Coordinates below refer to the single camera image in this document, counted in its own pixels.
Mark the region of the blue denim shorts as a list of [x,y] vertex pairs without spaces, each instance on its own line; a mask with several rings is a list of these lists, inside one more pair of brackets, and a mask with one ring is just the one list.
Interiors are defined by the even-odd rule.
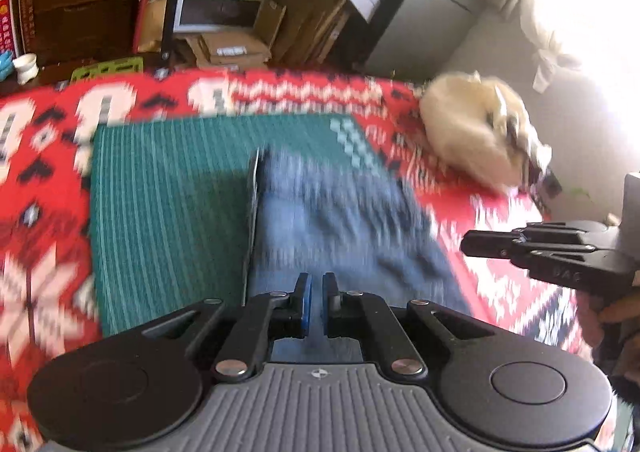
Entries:
[[311,279],[309,334],[277,340],[273,361],[360,361],[356,340],[324,334],[326,272],[342,290],[376,294],[391,306],[422,298],[470,313],[431,218],[403,180],[262,149],[248,165],[248,186],[248,296],[292,291],[302,273]]

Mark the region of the green cutting mat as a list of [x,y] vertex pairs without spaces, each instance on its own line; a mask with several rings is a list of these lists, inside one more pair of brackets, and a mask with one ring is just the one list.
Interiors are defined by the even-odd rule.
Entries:
[[348,114],[192,116],[96,131],[90,242],[104,335],[205,297],[242,301],[248,169],[269,148],[386,172]]

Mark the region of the red patterned tablecloth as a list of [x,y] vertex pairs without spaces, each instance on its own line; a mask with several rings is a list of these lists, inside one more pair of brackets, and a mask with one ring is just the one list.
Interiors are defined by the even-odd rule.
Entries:
[[82,158],[104,122],[216,113],[348,113],[378,160],[408,179],[434,216],[462,291],[478,317],[588,358],[572,294],[502,261],[464,259],[471,228],[538,220],[530,198],[497,197],[428,152],[411,85],[371,76],[286,70],[128,73],[76,84],[1,86],[1,446],[33,451],[41,437],[26,404],[49,359],[94,342],[88,239],[89,180]]

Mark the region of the white curtain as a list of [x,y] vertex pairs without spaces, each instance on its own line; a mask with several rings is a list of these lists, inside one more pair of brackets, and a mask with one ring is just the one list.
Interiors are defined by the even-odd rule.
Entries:
[[536,73],[532,88],[544,94],[560,69],[570,68],[575,59],[562,46],[560,13],[556,0],[482,0],[505,20],[518,15],[520,28],[528,42],[536,48]]

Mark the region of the grey refrigerator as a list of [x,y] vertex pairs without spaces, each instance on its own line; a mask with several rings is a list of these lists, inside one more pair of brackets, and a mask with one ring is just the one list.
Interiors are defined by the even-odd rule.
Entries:
[[435,76],[483,11],[480,0],[402,0],[364,72],[405,81]]

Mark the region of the green plastic stool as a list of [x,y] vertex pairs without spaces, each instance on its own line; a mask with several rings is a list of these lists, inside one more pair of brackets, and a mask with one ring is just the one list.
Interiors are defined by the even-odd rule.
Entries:
[[101,79],[104,76],[126,73],[140,73],[143,71],[143,58],[140,56],[97,62],[90,66],[75,69],[70,75],[70,82],[84,82]]

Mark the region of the cardboard boxes stack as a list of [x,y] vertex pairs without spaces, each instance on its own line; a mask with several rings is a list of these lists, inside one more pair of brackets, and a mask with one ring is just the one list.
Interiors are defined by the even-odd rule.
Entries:
[[351,16],[370,21],[380,0],[264,0],[248,29],[187,33],[201,67],[247,68],[268,62],[322,64]]

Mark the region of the white ceramic pet bowl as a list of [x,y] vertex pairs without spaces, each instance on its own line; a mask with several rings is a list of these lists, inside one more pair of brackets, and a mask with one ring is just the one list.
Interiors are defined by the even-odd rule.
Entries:
[[39,73],[36,54],[25,54],[16,57],[13,59],[12,64],[16,73],[18,85],[25,85],[29,81],[35,79]]

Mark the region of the dark wooden drawer cabinet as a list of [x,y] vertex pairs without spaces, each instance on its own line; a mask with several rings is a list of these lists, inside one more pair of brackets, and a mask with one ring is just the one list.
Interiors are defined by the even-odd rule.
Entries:
[[50,66],[129,54],[138,0],[14,0],[25,53]]

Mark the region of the blue ceramic pet bowl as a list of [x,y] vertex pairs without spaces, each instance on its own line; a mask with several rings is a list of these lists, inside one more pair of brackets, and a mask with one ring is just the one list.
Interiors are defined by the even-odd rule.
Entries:
[[6,50],[0,54],[0,82],[5,81],[13,71],[13,54],[11,50]]

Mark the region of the red sign board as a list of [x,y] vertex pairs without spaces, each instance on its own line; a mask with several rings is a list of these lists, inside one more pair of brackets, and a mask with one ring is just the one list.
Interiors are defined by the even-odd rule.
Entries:
[[2,53],[9,52],[13,58],[20,56],[11,0],[0,0],[0,22],[0,45]]

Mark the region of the wall power outlet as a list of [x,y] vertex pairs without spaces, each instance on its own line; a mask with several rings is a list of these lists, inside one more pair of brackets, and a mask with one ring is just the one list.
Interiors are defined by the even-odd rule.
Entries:
[[550,209],[552,203],[563,192],[563,187],[559,182],[558,177],[552,172],[551,168],[547,169],[546,174],[542,177],[538,186],[538,195],[543,205],[546,205]]

